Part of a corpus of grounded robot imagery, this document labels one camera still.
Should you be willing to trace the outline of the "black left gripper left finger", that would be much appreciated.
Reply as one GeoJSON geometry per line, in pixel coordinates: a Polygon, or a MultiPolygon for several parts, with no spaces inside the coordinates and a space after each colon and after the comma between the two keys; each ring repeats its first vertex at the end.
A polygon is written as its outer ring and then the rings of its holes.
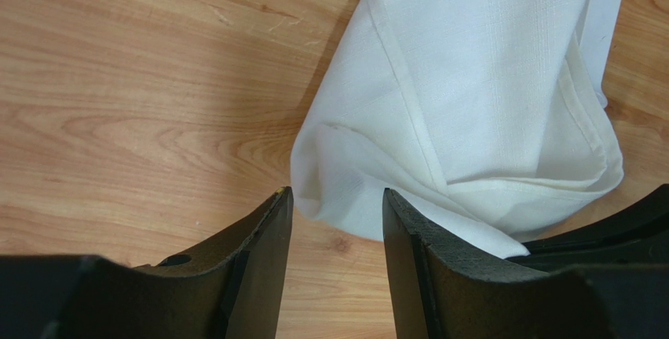
{"type": "Polygon", "coordinates": [[[156,265],[90,254],[1,258],[4,338],[273,338],[293,194],[156,265]]]}

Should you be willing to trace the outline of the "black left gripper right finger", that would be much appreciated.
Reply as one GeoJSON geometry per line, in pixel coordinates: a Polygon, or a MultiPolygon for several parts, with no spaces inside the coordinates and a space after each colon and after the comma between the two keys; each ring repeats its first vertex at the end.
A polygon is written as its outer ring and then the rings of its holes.
{"type": "Polygon", "coordinates": [[[544,272],[478,249],[383,196],[399,338],[665,338],[668,264],[577,264],[544,272]]]}

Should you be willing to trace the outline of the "white cloth napkin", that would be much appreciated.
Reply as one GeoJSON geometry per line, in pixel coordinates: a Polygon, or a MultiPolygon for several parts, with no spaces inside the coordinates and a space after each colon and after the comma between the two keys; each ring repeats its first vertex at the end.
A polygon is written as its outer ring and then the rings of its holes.
{"type": "Polygon", "coordinates": [[[587,0],[360,0],[291,153],[305,217],[382,240],[391,188],[497,257],[623,179],[587,0]]]}

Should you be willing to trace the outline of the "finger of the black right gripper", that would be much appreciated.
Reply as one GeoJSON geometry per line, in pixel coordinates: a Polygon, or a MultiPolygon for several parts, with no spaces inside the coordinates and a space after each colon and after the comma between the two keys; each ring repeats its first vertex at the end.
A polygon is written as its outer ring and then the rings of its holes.
{"type": "Polygon", "coordinates": [[[668,185],[600,221],[526,242],[507,260],[544,272],[577,264],[668,264],[668,185]]]}

